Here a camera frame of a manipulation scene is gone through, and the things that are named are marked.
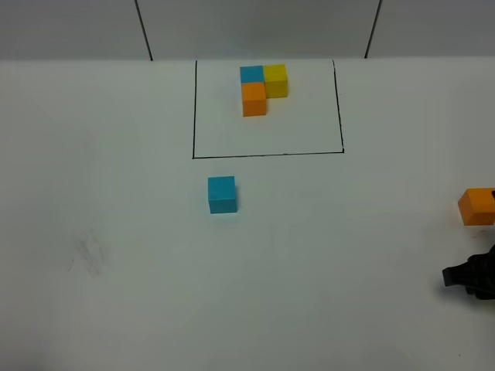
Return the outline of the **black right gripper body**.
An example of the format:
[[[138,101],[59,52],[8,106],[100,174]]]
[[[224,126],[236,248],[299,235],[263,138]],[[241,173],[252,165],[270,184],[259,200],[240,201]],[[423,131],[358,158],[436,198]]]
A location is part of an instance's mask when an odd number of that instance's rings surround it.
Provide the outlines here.
[[[494,299],[494,249],[476,254],[468,259],[475,284],[466,286],[466,292],[480,300]]]

